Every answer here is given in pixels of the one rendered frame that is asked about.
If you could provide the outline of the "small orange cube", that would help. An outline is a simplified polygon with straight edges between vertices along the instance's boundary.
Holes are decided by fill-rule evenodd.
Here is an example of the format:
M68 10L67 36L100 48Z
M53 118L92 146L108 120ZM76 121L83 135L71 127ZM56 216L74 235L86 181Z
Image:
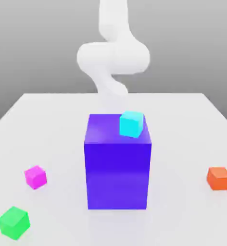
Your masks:
M227 169L225 167L210 167L206 180L214 191L227 190Z

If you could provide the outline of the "small cyan cube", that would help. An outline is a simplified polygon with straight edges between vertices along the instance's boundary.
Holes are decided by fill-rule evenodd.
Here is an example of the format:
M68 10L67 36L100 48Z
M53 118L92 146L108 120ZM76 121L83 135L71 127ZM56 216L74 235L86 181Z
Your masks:
M125 111L119 118L119 134L138 138L143 131L144 114L136 111Z

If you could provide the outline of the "small magenta cube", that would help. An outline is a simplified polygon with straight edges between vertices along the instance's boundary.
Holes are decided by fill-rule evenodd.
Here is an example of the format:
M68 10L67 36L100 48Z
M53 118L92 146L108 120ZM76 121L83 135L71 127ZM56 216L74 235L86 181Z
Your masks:
M24 174L26 183L33 190L36 190L47 183L46 172L38 165L24 171Z

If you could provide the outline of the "large purple box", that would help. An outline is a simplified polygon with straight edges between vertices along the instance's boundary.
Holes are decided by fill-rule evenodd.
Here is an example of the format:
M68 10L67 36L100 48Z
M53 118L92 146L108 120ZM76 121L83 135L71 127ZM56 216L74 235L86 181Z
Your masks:
M88 209L146 209L151 137L119 134L119 114L90 114L84 140Z

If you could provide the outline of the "small green cube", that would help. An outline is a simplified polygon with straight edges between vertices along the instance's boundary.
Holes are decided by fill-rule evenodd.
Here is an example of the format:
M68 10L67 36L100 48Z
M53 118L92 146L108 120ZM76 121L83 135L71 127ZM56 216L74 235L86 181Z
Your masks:
M30 227L28 212L12 206L0 216L0 231L13 240L18 240Z

